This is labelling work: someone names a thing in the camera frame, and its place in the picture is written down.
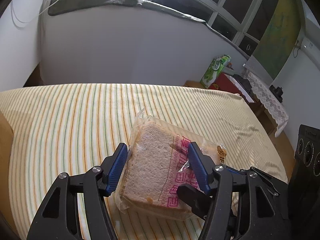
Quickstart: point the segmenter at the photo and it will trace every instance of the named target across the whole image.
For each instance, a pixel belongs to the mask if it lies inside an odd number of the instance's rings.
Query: window frame
[[[252,0],[249,9],[247,13],[244,16],[244,19],[242,22],[238,22],[225,8],[223,8],[224,2],[226,0],[219,0],[218,3],[215,3],[213,0],[196,0],[197,2],[203,4],[207,8],[213,11],[210,19],[208,20],[207,24],[211,26],[219,14],[223,19],[225,19],[228,23],[230,23],[236,30],[237,33],[232,39],[232,42],[236,45],[239,46],[243,37],[247,36],[248,38],[252,39],[256,43],[259,44],[259,40],[252,37],[247,33],[260,5],[262,0]]]

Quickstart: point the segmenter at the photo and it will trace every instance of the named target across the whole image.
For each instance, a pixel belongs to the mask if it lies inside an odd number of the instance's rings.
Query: silver bolt
[[[92,171],[93,171],[93,172],[99,172],[99,171],[101,171],[101,167],[100,167],[100,166],[94,166],[94,167],[92,168]]]
[[[65,172],[59,174],[59,179],[64,179],[67,176]]]
[[[256,178],[256,177],[258,176],[258,174],[255,173],[254,171],[250,171],[250,172],[249,172],[249,176],[250,176],[251,178]]]
[[[214,167],[214,169],[215,169],[216,171],[223,171],[223,167],[222,167],[221,165],[216,165],[216,166]]]

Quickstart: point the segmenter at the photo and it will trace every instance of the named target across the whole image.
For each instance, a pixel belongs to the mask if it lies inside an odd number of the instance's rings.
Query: striped fabric
[[[0,111],[14,131],[9,194],[14,221],[26,239],[32,219],[51,183],[63,171],[84,173],[128,143],[135,114],[147,114],[227,147],[227,165],[251,165],[286,181],[281,160],[244,100],[233,94],[185,87],[135,84],[68,84],[0,93]],[[84,239],[90,239],[79,195]],[[173,221],[129,210],[113,196],[106,206],[119,239],[198,239],[203,221]]]

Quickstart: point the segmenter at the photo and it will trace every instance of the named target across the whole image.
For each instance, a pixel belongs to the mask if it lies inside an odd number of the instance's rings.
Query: bread package
[[[224,161],[217,146],[202,136],[152,116],[144,117],[141,111],[132,129],[126,169],[116,192],[118,208],[176,220],[191,217],[191,208],[176,194],[184,183],[199,189],[193,170],[188,168],[191,141],[197,142],[215,163]]]

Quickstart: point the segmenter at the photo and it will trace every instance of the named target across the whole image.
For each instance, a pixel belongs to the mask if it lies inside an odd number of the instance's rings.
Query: blue rubber pad
[[[117,188],[122,170],[124,168],[125,162],[127,160],[128,156],[128,148],[126,145],[124,145],[121,148],[121,151],[119,152],[115,162],[113,163],[113,166],[109,172],[108,176],[108,186],[106,191],[109,195],[111,195],[112,192],[114,192]]]
[[[208,173],[205,170],[198,153],[196,152],[193,145],[190,143],[188,147],[188,159],[195,173],[200,190],[202,190],[206,195],[210,193],[210,187],[208,185]]]

